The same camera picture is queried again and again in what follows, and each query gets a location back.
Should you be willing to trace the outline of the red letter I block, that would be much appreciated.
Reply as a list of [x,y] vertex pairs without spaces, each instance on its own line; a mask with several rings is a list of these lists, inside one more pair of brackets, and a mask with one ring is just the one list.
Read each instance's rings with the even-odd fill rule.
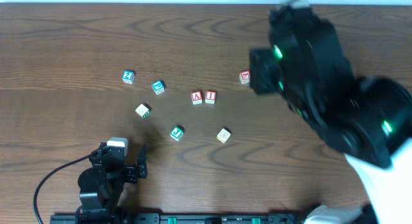
[[216,101],[216,92],[215,91],[206,91],[205,93],[205,102],[207,104],[214,104]]

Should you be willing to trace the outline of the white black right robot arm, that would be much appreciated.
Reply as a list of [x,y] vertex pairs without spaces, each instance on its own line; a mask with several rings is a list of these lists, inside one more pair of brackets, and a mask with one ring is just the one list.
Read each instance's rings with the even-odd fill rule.
[[309,6],[268,14],[269,47],[250,50],[250,87],[277,93],[343,153],[373,207],[360,220],[411,222],[411,95],[386,77],[355,77],[333,24]]

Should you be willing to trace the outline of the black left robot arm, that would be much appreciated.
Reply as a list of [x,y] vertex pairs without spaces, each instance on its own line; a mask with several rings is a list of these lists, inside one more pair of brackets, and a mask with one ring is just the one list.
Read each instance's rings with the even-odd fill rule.
[[146,148],[141,148],[136,163],[125,163],[125,147],[102,142],[88,157],[92,167],[78,178],[81,207],[75,223],[132,223],[133,215],[118,206],[126,183],[147,177]]

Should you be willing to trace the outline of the red letter A block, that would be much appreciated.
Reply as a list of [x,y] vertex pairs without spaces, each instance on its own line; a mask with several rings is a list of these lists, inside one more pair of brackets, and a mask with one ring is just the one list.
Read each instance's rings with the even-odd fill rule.
[[201,104],[203,102],[201,91],[193,91],[191,93],[191,100],[193,105]]

